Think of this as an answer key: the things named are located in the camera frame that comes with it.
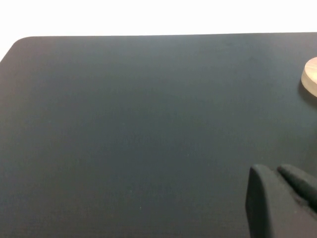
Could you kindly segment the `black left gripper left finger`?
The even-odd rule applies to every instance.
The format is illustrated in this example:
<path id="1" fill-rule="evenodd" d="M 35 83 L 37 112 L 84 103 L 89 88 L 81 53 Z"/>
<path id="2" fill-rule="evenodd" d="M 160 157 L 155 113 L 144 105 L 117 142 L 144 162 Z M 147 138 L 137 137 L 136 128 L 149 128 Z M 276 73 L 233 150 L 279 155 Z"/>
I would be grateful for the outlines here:
<path id="1" fill-rule="evenodd" d="M 317 236 L 317 211 L 296 194 L 277 169 L 251 166 L 245 208 L 252 238 Z"/>

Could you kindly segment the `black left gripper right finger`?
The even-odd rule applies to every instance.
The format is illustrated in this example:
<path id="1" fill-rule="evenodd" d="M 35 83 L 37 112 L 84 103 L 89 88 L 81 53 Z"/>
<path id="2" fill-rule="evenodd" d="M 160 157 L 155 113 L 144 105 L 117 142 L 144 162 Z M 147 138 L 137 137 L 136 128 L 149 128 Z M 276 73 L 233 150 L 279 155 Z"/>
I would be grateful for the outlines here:
<path id="1" fill-rule="evenodd" d="M 313 210 L 317 210 L 317 179 L 307 172 L 288 164 L 280 165 L 278 173 Z"/>

